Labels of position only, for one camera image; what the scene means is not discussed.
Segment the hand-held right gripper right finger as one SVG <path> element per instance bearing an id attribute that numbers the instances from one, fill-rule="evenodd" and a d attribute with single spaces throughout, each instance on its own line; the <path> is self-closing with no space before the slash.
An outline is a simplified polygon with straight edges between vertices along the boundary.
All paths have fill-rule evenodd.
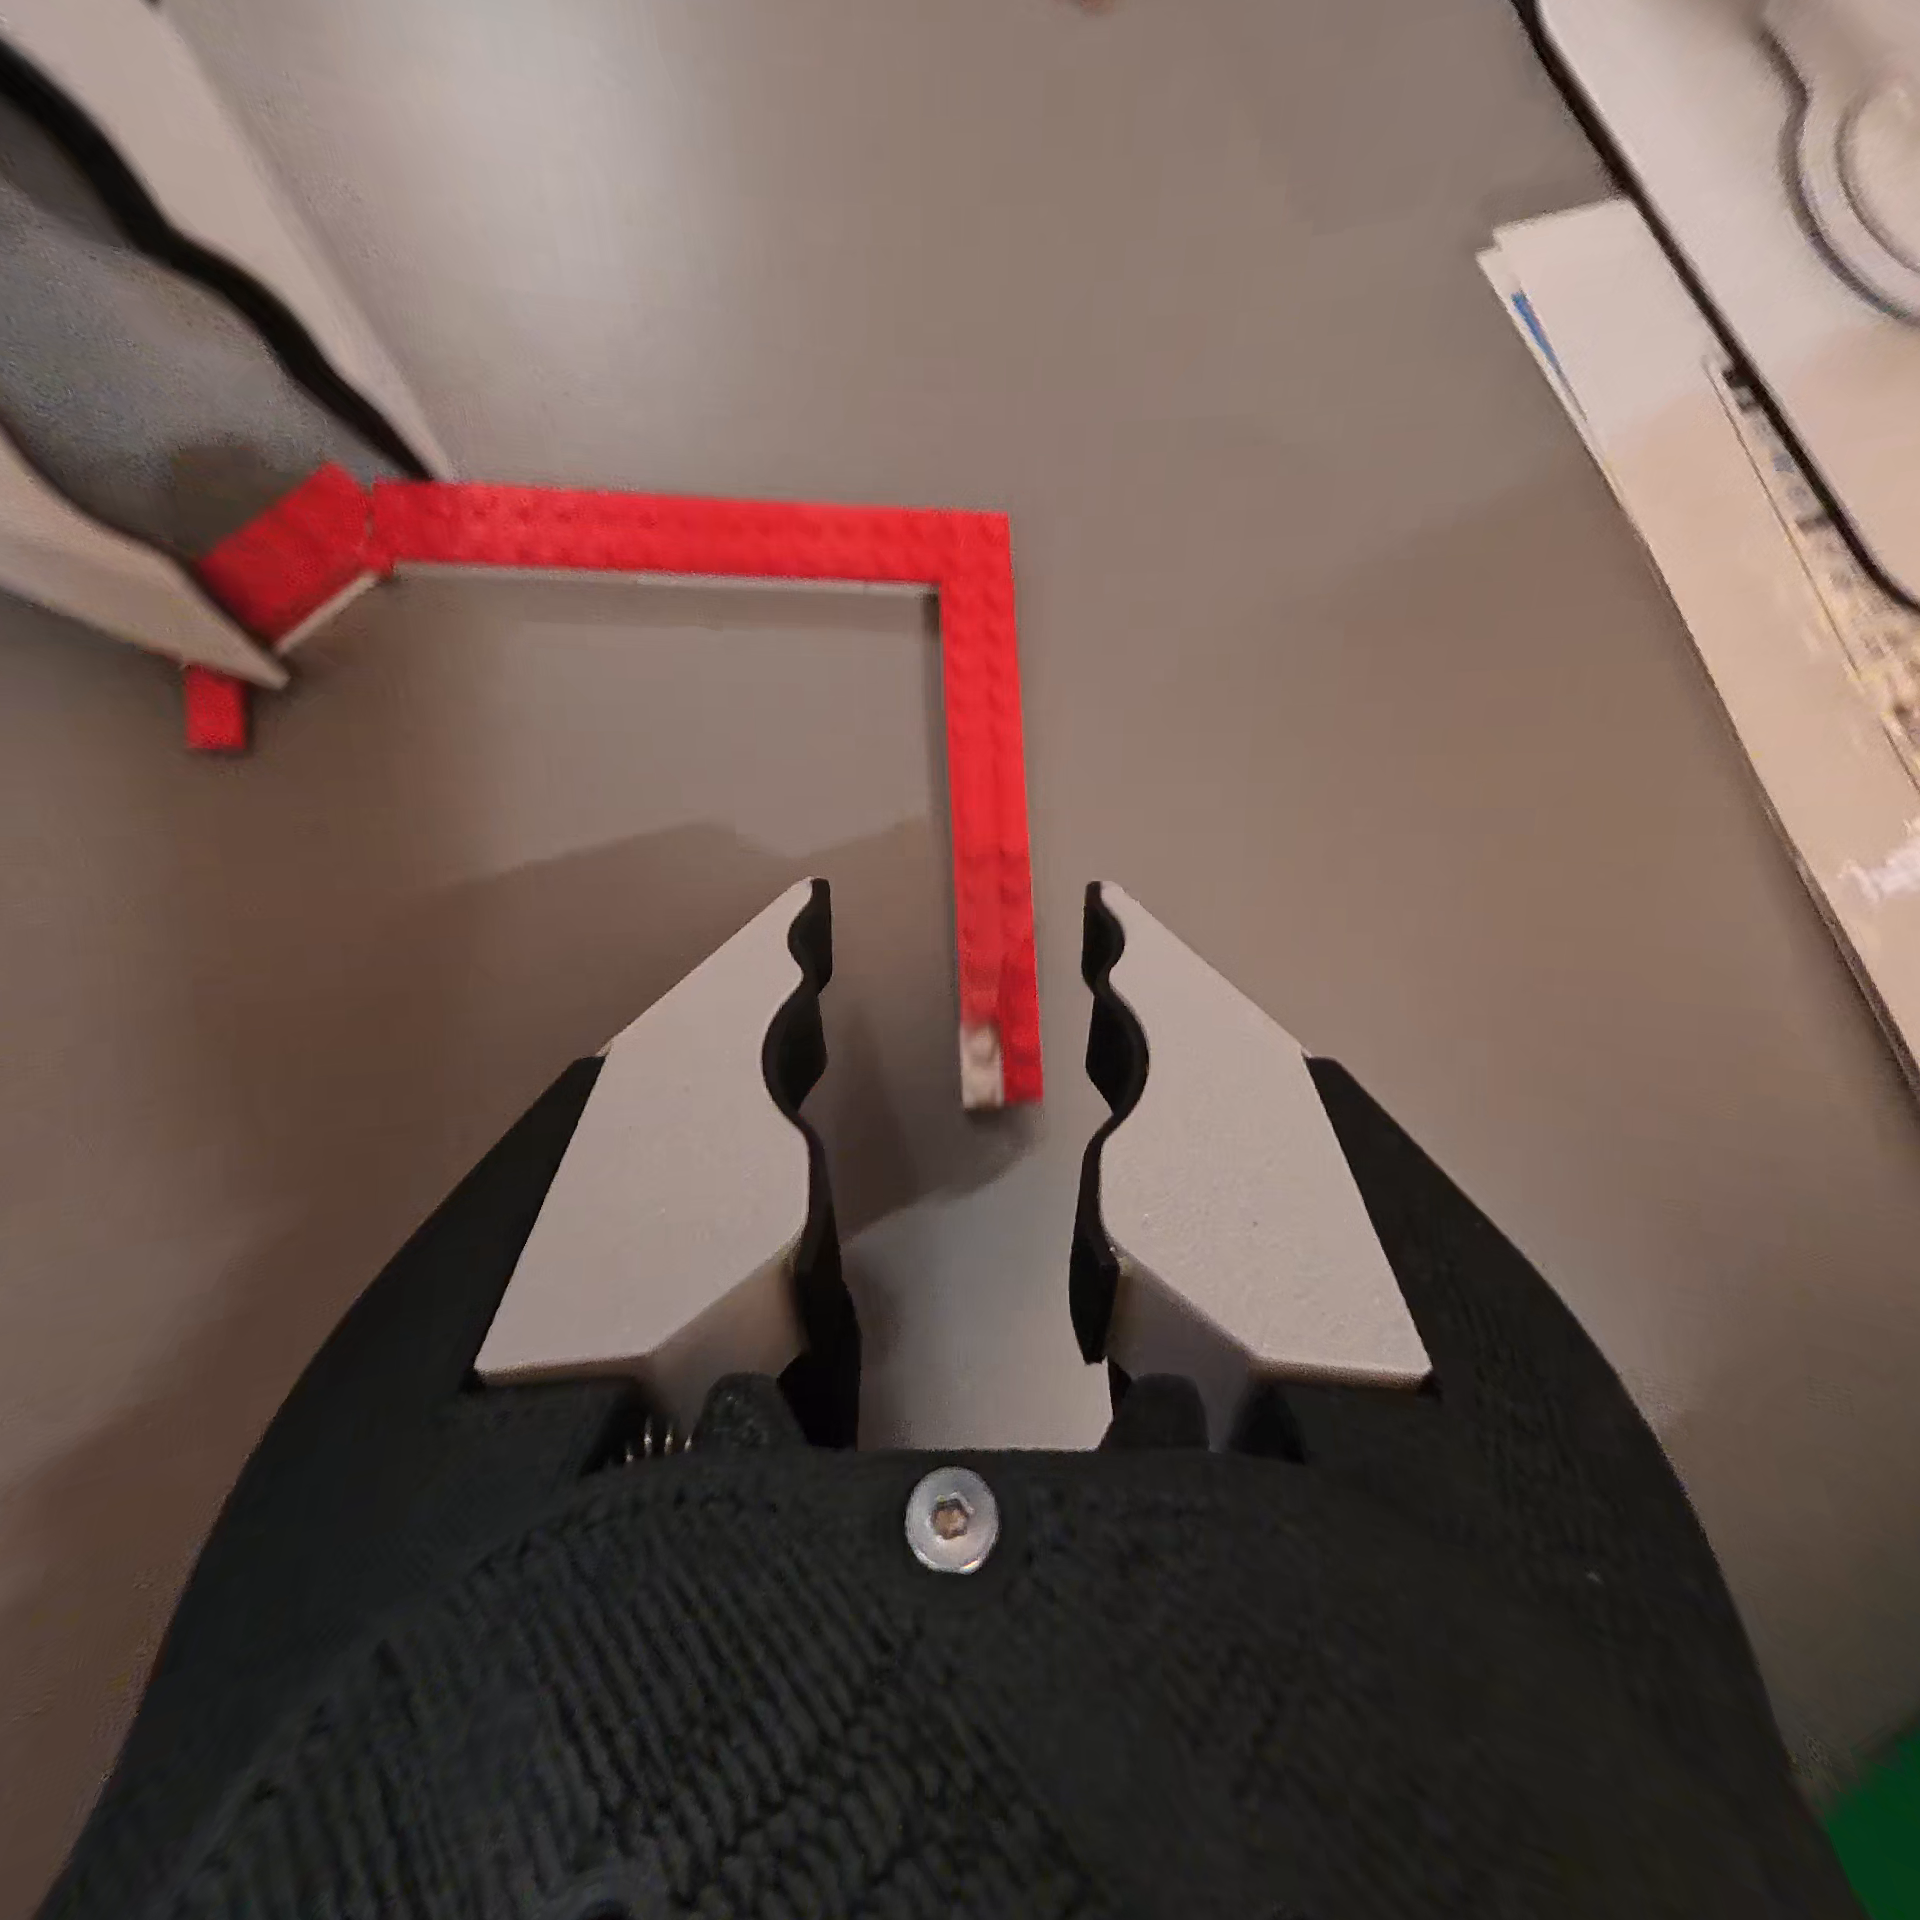
<path id="1" fill-rule="evenodd" d="M 1198 1387 L 1418 1387 L 1426 1343 L 1308 1048 L 1110 880 L 1084 899 L 1082 1358 Z"/>

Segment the green box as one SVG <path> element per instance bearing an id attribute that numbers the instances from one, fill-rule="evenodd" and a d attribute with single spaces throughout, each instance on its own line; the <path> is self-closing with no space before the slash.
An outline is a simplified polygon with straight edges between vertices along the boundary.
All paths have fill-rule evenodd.
<path id="1" fill-rule="evenodd" d="M 1917 1918 L 1917 1735 L 1861 1770 L 1825 1829 L 1868 1915 Z"/>

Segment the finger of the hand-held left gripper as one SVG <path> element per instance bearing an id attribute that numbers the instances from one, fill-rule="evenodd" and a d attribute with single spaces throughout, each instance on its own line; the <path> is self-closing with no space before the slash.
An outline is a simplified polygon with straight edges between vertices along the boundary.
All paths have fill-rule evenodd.
<path id="1" fill-rule="evenodd" d="M 59 494 L 3 437 L 3 586 L 175 665 L 253 687 L 290 675 L 161 550 L 114 533 Z"/>
<path id="2" fill-rule="evenodd" d="M 381 459 L 450 475 L 409 381 L 161 3 L 5 2 L 3 40 L 5 101 L 71 158 L 138 250 L 226 302 Z"/>

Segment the white flat mount base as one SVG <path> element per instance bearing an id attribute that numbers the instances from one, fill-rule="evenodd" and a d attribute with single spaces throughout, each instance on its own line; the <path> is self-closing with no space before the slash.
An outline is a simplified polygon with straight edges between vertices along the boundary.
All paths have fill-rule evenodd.
<path id="1" fill-rule="evenodd" d="M 1917 603 L 1917 3 L 1518 2 L 1868 575 Z"/>

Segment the red angled lego section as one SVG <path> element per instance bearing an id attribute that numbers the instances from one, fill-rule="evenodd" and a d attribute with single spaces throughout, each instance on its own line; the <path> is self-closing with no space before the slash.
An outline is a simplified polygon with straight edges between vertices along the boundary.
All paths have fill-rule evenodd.
<path id="1" fill-rule="evenodd" d="M 327 464 L 185 565 L 194 586 L 276 662 L 378 575 L 378 485 Z M 238 671 L 182 670 L 182 742 L 196 754 L 250 745 L 252 686 Z"/>

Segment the red lego corner frame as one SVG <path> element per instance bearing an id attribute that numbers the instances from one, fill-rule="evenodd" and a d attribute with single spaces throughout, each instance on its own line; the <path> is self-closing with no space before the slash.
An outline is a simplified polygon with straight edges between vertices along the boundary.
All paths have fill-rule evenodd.
<path id="1" fill-rule="evenodd" d="M 1017 582 L 1004 513 L 379 481 L 367 550 L 378 568 L 612 570 L 930 592 L 943 671 L 958 1085 L 971 1112 L 1042 1098 Z"/>

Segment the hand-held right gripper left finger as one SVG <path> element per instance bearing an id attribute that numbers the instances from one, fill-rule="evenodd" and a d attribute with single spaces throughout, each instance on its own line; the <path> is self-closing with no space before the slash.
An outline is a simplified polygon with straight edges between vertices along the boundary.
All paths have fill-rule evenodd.
<path id="1" fill-rule="evenodd" d="M 831 891 L 805 878 L 598 1048 L 481 1382 L 627 1378 L 691 1433 L 725 1376 L 755 1374 L 811 1443 L 857 1441 L 862 1334 L 805 1114 L 830 983 Z"/>

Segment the printed leaflet in plastic sleeve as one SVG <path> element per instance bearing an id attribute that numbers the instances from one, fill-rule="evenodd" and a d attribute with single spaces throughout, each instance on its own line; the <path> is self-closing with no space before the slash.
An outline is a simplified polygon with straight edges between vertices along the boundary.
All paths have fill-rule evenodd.
<path id="1" fill-rule="evenodd" d="M 1914 1088 L 1915 613 L 1868 578 L 1631 203 L 1497 225 L 1478 267 L 1659 570 Z"/>

